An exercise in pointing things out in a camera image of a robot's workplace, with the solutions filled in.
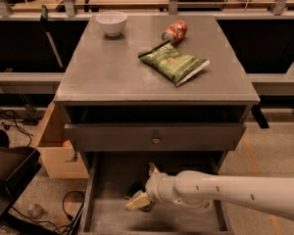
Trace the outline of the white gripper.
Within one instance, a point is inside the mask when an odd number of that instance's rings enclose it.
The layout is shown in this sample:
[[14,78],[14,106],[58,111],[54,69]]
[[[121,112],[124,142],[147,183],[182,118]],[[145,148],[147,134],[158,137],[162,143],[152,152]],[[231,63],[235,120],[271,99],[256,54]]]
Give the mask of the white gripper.
[[129,211],[137,209],[148,211],[151,208],[152,201],[170,204],[176,202],[174,193],[175,177],[160,172],[154,163],[149,163],[149,175],[150,177],[145,185],[146,193],[142,191],[136,192],[125,204]]

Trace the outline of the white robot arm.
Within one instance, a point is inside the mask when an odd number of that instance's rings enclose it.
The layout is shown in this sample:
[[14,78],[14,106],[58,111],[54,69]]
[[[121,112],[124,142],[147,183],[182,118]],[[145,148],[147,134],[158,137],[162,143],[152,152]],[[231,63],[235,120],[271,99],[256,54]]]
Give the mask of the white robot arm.
[[213,200],[294,221],[294,178],[211,175],[194,170],[171,176],[149,164],[145,189],[137,191],[125,207],[133,211],[151,203],[167,203],[206,212]]

